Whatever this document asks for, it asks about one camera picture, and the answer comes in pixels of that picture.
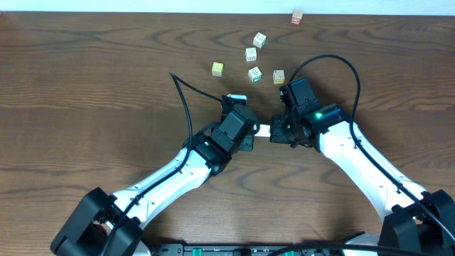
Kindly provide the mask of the white block red sides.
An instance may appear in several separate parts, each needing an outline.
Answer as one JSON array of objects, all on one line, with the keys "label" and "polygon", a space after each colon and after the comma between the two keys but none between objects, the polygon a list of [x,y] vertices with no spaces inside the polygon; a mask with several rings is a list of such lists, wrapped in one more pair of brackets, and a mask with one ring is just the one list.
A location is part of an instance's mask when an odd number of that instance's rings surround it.
[{"label": "white block red sides", "polygon": [[256,137],[270,137],[270,126],[268,124],[261,124],[258,132],[255,134]]}]

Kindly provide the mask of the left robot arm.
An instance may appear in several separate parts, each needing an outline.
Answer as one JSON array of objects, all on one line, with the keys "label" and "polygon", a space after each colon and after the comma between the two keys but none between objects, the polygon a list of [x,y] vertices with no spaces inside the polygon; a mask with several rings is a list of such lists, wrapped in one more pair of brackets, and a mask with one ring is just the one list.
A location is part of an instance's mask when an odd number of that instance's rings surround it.
[{"label": "left robot arm", "polygon": [[150,255],[145,227],[177,198],[218,175],[237,151],[252,151],[257,116],[244,95],[224,95],[222,116],[193,135],[167,165],[112,195],[88,192],[50,244],[54,255]]}]

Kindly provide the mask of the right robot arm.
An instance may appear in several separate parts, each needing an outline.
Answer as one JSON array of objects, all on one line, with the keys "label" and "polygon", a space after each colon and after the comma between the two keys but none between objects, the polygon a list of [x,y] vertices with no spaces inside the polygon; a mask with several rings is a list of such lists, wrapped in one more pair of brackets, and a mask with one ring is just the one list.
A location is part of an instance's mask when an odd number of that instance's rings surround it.
[{"label": "right robot arm", "polygon": [[428,192],[396,169],[339,105],[323,105],[301,78],[279,89],[284,114],[272,117],[270,140],[304,146],[339,166],[373,205],[380,234],[361,233],[348,245],[391,247],[428,255],[454,254],[454,200]]}]

